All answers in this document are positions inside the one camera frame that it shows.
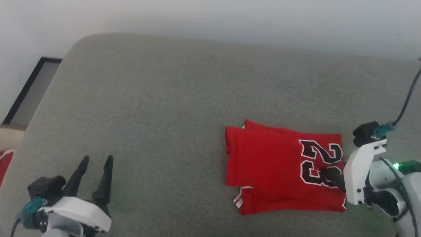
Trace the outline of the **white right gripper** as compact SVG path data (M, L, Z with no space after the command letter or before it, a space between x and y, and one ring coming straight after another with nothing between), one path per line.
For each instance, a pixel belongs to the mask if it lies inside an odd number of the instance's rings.
M385 153L386 147L386 139L362 145L349 156L343 174L338 167L322 168L321 173L327 181L346 192L346 200L350 204L360 205L364 201L363 189L366 187L365 181L373 159L376 155Z

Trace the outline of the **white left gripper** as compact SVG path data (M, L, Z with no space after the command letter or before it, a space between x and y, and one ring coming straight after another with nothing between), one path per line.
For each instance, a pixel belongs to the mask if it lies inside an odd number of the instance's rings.
M112 220L100 208L105 208L110 202L114 157L107 157L99 186L91 196L93 204L76 198L89 161L90 157L85 156L80 162L63 188L63 198L51 207L43 206L39 209L48 216L47 230L62 228L70 233L83 233L84 225L99 232L110 230Z

